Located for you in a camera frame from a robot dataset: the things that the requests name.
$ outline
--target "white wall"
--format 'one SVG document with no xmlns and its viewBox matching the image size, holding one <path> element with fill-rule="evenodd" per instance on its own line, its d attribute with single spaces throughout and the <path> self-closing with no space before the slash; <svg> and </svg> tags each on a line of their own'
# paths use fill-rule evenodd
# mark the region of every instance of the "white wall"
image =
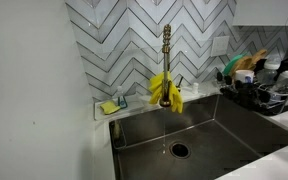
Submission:
<svg viewBox="0 0 288 180">
<path fill-rule="evenodd" d="M 62 0 L 0 0 L 0 180 L 92 179 L 90 91 Z"/>
</svg>

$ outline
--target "cabinet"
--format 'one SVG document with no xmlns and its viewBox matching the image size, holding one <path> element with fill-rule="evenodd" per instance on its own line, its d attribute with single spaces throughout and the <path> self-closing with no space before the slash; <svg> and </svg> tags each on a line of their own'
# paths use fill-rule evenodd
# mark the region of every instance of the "cabinet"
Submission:
<svg viewBox="0 0 288 180">
<path fill-rule="evenodd" d="M 237 0 L 234 26 L 288 26 L 288 0 Z"/>
</svg>

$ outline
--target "sink basin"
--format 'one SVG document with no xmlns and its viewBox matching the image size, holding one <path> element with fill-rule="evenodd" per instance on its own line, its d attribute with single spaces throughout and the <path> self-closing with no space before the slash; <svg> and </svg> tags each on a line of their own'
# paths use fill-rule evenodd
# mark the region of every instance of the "sink basin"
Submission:
<svg viewBox="0 0 288 180">
<path fill-rule="evenodd" d="M 109 124 L 116 179 L 215 179 L 288 145 L 288 131 L 221 95 Z"/>
</svg>

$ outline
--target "chevron tile backsplash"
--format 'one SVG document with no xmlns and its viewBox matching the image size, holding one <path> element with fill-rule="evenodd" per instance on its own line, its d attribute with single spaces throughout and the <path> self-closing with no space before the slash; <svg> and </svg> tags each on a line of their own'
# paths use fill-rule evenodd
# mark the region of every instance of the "chevron tile backsplash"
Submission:
<svg viewBox="0 0 288 180">
<path fill-rule="evenodd" d="M 235 0 L 66 0 L 95 100 L 148 94 L 149 79 L 163 67 L 162 29 L 172 26 L 171 75 L 183 85 L 203 82 L 229 59 L 267 48 L 284 57 L 288 27 L 233 27 Z M 213 37 L 230 36 L 227 55 L 211 57 Z"/>
</svg>

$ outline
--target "faucet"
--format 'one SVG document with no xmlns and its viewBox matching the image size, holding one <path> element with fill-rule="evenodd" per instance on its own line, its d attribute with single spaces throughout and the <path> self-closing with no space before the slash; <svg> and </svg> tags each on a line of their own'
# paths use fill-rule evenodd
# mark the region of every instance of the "faucet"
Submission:
<svg viewBox="0 0 288 180">
<path fill-rule="evenodd" d="M 171 39 L 171 26 L 166 24 L 163 29 L 163 47 L 164 53 L 164 79 L 162 80 L 162 97 L 160 105 L 162 107 L 171 106 L 169 99 L 170 81 L 168 80 L 168 71 L 170 70 L 170 39 Z"/>
</svg>

